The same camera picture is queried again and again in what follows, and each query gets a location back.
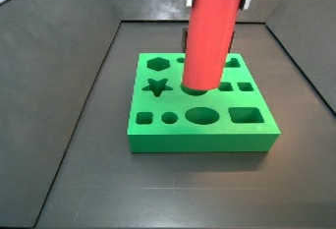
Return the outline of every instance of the oval hole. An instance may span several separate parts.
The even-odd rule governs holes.
[[[196,107],[186,112],[186,118],[190,122],[200,125],[208,125],[219,120],[218,112],[207,107]]]

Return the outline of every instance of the star-shaped hole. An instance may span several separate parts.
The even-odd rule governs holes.
[[[174,88],[167,85],[168,79],[163,79],[156,81],[154,79],[148,79],[148,86],[146,86],[143,91],[152,91],[155,97],[160,97],[163,91],[171,91]]]

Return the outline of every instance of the rectangular hole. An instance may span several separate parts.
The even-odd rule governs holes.
[[[238,83],[240,91],[254,91],[254,86],[251,83]]]
[[[232,84],[222,82],[220,85],[219,85],[219,87],[218,87],[218,90],[219,91],[234,91]]]
[[[139,112],[136,114],[136,124],[148,125],[152,124],[152,113],[151,112]]]
[[[264,118],[256,107],[230,107],[228,113],[232,123],[264,123]]]

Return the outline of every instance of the hole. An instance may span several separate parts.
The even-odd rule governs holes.
[[[147,68],[154,71],[163,71],[171,67],[170,60],[163,58],[155,58],[147,61]]]
[[[184,63],[184,58],[178,58],[176,60],[179,63]]]
[[[148,79],[148,86],[146,86],[143,91],[152,91],[155,97],[160,97],[163,91],[171,91],[174,88],[167,85],[168,79],[163,79],[156,81],[154,79]]]
[[[264,123],[260,110],[256,107],[230,107],[228,113],[232,123]]]
[[[240,91],[254,91],[255,90],[251,83],[238,83],[238,87],[239,87]]]
[[[231,58],[231,60],[226,63],[226,68],[240,68],[236,58]]]
[[[152,113],[151,112],[139,112],[136,114],[136,124],[148,125],[152,123]]]
[[[167,112],[162,116],[162,120],[166,124],[175,124],[178,122],[178,115],[174,112]]]
[[[204,95],[207,94],[207,91],[206,90],[194,90],[186,86],[182,85],[182,90],[186,94],[191,95],[191,96],[200,96],[200,95]]]
[[[196,107],[187,111],[186,118],[190,122],[200,125],[208,125],[219,120],[218,112],[207,107]]]
[[[232,84],[231,83],[220,83],[218,90],[219,91],[234,91]]]

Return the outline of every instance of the hexagon-shaped hole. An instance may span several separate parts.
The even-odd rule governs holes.
[[[164,58],[155,58],[147,61],[147,68],[154,71],[163,71],[171,67],[170,60]]]

